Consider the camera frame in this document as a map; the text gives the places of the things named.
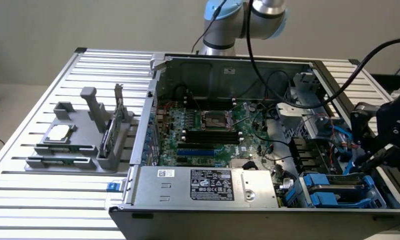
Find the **slotted aluminum surface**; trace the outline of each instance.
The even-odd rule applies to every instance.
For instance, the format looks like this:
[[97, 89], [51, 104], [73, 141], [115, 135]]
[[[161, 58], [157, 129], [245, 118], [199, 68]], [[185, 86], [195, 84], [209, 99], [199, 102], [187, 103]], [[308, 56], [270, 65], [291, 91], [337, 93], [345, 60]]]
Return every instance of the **slotted aluminum surface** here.
[[[87, 49], [71, 56], [0, 151], [0, 239], [123, 239], [103, 210], [105, 188], [107, 182], [126, 176], [137, 120], [151, 79], [150, 57], [150, 53], [99, 49]], [[354, 66], [344, 60], [322, 61], [341, 84]], [[54, 118], [54, 104], [70, 101], [75, 109], [87, 109], [78, 96], [81, 88], [90, 86], [97, 88], [97, 102], [113, 110], [115, 83], [122, 84], [123, 104], [135, 114], [117, 173], [25, 172], [25, 157], [33, 153], [33, 144], [39, 141]], [[386, 100], [374, 89], [362, 73], [345, 93], [353, 104], [360, 101], [382, 104]]]

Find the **regulatory symbols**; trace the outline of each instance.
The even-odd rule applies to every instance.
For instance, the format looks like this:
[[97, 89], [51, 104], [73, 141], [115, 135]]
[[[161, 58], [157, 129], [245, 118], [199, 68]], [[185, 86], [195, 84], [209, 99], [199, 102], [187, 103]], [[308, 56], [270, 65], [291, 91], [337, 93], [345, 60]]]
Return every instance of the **regulatory symbols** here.
[[198, 179], [190, 179], [190, 186], [198, 187]]
[[199, 186], [201, 187], [209, 187], [210, 186], [209, 179], [199, 179]]

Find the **white sticker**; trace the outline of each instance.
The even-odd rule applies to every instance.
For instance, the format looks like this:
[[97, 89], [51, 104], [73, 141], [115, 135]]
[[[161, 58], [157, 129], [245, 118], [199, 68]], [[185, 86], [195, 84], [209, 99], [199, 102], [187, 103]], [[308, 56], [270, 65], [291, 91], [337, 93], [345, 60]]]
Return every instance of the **white sticker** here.
[[235, 74], [235, 69], [234, 68], [223, 68], [223, 74]]
[[159, 169], [157, 171], [158, 178], [173, 178], [174, 177], [174, 170], [173, 169]]

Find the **capacitor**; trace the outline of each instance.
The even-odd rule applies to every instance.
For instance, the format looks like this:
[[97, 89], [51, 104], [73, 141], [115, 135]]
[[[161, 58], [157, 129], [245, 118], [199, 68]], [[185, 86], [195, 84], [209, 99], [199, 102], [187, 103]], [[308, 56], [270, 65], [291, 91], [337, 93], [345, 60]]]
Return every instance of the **capacitor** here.
[[250, 113], [253, 113], [253, 112], [255, 111], [255, 107], [251, 106], [251, 105], [249, 105], [249, 106], [247, 106], [247, 111], [249, 111]]

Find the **warning label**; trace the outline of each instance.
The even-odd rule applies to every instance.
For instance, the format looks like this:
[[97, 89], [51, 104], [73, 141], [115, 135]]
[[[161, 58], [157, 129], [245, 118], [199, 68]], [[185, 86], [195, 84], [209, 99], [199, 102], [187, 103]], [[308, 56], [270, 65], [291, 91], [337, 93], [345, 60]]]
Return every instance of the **warning label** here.
[[233, 201], [231, 171], [229, 170], [190, 170], [191, 200]]

